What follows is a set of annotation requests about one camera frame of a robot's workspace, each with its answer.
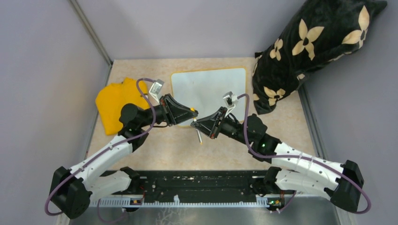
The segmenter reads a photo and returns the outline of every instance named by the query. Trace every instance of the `beige table surface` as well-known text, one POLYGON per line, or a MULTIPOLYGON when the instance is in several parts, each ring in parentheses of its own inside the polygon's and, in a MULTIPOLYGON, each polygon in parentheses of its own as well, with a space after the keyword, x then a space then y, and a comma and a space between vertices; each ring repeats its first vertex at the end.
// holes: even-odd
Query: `beige table surface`
MULTIPOLYGON (((246 68, 246 90, 252 96, 251 76, 254 65, 254 58, 116 60, 110 74, 109 83, 120 83, 125 77, 162 79, 165 82, 162 94, 167 94, 171 93, 170 76, 174 72, 242 67, 246 68)), ((249 113, 255 113, 252 103, 249 113)), ((260 118, 268 126, 268 134, 281 139, 291 147, 314 155, 306 119, 297 92, 278 102, 272 113, 261 115, 260 118)), ((101 119, 98 117, 88 156, 97 152, 112 138, 113 136, 105 135, 101 119)), ((252 158, 247 153, 244 144, 221 134, 215 140, 211 140, 204 135, 202 138, 203 145, 200 145, 195 129, 190 127, 154 128, 149 133, 145 143, 137 151, 117 162, 111 169, 119 169, 124 166, 129 166, 134 170, 252 170, 269 168, 268 163, 261 163, 252 158)))

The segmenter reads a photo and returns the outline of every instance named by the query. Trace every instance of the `white board with yellow edge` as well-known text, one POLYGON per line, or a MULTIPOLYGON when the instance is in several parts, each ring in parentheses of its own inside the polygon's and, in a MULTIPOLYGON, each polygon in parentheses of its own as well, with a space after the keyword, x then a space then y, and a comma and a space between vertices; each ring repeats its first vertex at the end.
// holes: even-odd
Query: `white board with yellow edge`
MULTIPOLYGON (((171 75, 173 98, 199 112, 197 119, 212 115, 221 106, 226 106, 223 96, 232 91, 235 95, 246 93, 246 70, 244 68, 214 69, 192 72, 179 72, 171 75)), ((245 118, 245 102, 240 99, 232 114, 239 121, 245 118)), ((192 120, 179 126, 185 127, 192 120)))

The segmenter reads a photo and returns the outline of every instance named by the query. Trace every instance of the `gray floor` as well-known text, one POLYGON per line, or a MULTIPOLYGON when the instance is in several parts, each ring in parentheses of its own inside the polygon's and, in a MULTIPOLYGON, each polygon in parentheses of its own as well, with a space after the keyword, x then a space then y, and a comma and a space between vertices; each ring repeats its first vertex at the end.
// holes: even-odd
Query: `gray floor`
MULTIPOLYGON (((101 209, 106 220, 116 219, 121 209, 101 209)), ((89 208, 71 225, 102 225, 96 208, 89 208)), ((257 208, 139 209, 118 224, 131 225, 339 225, 335 207, 321 198, 297 197, 280 215, 257 208)))

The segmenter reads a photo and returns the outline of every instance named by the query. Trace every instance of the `black pillow with flower pattern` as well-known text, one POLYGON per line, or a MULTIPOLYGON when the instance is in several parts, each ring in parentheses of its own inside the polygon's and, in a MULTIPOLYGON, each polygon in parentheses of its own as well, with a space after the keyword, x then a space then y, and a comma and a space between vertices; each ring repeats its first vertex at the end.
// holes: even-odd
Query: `black pillow with flower pattern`
POLYGON ((358 51, 383 0, 307 0, 279 38, 255 54, 252 79, 258 114, 272 112, 311 74, 358 51))

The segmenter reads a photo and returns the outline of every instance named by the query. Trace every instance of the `yellow cloth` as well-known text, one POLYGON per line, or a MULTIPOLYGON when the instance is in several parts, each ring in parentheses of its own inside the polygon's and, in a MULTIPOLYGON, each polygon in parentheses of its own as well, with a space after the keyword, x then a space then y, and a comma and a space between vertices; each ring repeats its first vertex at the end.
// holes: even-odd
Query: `yellow cloth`
MULTIPOLYGON (((139 83, 139 87, 144 94, 148 94, 148 88, 143 81, 139 83)), ((125 78, 123 83, 111 83, 99 92, 95 104, 106 135, 117 134, 123 128, 119 118, 123 106, 127 103, 133 103, 142 109, 149 108, 149 104, 141 97, 134 79, 125 78)))

